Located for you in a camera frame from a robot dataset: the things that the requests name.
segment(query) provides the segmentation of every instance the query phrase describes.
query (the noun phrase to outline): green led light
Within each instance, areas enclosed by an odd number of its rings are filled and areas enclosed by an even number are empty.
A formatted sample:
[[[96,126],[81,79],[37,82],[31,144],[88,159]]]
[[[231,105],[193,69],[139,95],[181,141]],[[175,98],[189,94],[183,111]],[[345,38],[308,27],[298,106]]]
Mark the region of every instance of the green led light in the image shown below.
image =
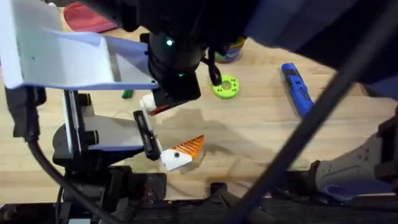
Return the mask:
[[[169,46],[169,47],[171,47],[171,45],[173,45],[174,44],[174,40],[172,40],[170,37],[168,37],[168,38],[166,38],[167,40],[166,40],[166,44]]]

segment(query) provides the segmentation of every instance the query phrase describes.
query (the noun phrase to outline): blue tool handle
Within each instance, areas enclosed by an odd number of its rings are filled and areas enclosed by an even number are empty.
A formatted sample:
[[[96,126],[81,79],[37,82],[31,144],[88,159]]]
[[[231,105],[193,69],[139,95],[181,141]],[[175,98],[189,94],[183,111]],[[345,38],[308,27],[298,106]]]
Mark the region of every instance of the blue tool handle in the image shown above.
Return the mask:
[[[292,63],[283,64],[282,71],[290,87],[290,97],[292,98],[298,114],[302,117],[310,111],[313,105],[310,95],[308,94],[308,89],[299,71]]]

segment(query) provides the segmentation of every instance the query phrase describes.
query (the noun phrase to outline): green ring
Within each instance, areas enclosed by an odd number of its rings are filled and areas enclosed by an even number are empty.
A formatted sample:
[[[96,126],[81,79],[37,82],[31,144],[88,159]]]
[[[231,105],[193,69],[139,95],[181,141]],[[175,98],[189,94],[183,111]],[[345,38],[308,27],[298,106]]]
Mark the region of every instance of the green ring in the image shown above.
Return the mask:
[[[233,77],[232,75],[221,75],[221,80],[222,80],[222,82],[229,82],[231,88],[229,90],[226,90],[222,87],[222,85],[213,86],[213,93],[218,98],[225,99],[225,100],[234,98],[239,92],[238,79]]]

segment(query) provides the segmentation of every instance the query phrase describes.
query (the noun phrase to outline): wooden table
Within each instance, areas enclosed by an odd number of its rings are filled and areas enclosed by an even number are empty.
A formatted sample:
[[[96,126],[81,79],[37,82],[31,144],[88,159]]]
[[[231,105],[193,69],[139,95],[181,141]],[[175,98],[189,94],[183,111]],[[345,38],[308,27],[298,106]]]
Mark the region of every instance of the wooden table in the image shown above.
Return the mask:
[[[70,28],[64,23],[66,31]],[[108,35],[138,40],[133,33],[113,30]],[[189,164],[167,174],[167,198],[203,198],[210,183],[226,182],[230,191],[242,195],[267,167],[285,140],[300,122],[284,88],[280,66],[293,62],[305,80],[313,100],[323,91],[333,70],[281,49],[261,47],[248,40],[242,57],[218,65],[221,72],[240,82],[239,95],[221,100],[211,91],[207,67],[197,70],[201,88],[199,100],[186,103],[153,118],[154,128],[164,147],[205,135],[201,153]],[[135,91],[131,100],[122,100],[121,91],[91,92],[97,114],[131,119],[139,99],[148,91]],[[0,203],[53,202],[58,185],[42,171],[21,139],[12,138],[14,123],[0,91]],[[52,158],[52,136],[63,123],[60,90],[47,89],[47,103],[39,108],[42,134],[40,144]],[[317,159],[332,159],[362,144],[380,122],[394,113],[396,102],[365,96],[353,87],[326,124],[294,164],[306,169]],[[144,155],[126,159],[136,172],[163,172],[159,161]]]

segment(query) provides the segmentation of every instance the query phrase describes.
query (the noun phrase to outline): red cloth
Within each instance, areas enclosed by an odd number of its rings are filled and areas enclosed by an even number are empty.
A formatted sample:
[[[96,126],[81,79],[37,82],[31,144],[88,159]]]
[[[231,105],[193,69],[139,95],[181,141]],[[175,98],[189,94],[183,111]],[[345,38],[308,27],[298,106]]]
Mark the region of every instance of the red cloth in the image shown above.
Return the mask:
[[[79,2],[69,4],[63,11],[67,24],[77,32],[105,32],[117,26]]]

